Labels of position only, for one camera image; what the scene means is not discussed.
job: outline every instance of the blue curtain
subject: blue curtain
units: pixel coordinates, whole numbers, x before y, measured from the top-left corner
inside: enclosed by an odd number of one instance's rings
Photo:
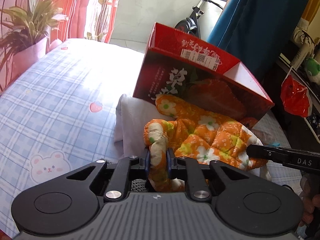
[[[208,42],[261,80],[290,39],[308,0],[230,0]]]

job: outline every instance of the green plush toy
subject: green plush toy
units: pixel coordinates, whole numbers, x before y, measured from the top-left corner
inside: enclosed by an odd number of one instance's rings
[[[320,64],[313,58],[308,58],[305,64],[305,71],[311,82],[320,85]]]

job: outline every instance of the barcode label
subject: barcode label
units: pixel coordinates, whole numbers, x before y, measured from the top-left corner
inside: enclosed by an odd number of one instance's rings
[[[205,66],[213,71],[217,70],[220,63],[220,59],[217,57],[210,57],[206,54],[189,49],[182,49],[180,57],[186,58],[192,62],[196,62],[201,66]]]

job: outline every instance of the quilted orange fabric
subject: quilted orange fabric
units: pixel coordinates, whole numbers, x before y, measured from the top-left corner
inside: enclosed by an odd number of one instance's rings
[[[262,143],[230,117],[205,111],[172,95],[158,95],[156,108],[161,114],[176,118],[169,122],[153,119],[145,125],[144,142],[151,156],[149,180],[157,191],[184,189],[182,181],[167,177],[168,147],[173,148],[176,157],[191,157],[202,164],[221,160],[241,170],[251,170],[267,163],[247,156],[248,145]]]

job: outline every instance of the open box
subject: open box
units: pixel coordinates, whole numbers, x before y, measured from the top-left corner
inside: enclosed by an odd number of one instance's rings
[[[236,57],[192,35],[155,23],[134,97],[154,103],[172,94],[253,127],[274,106]]]

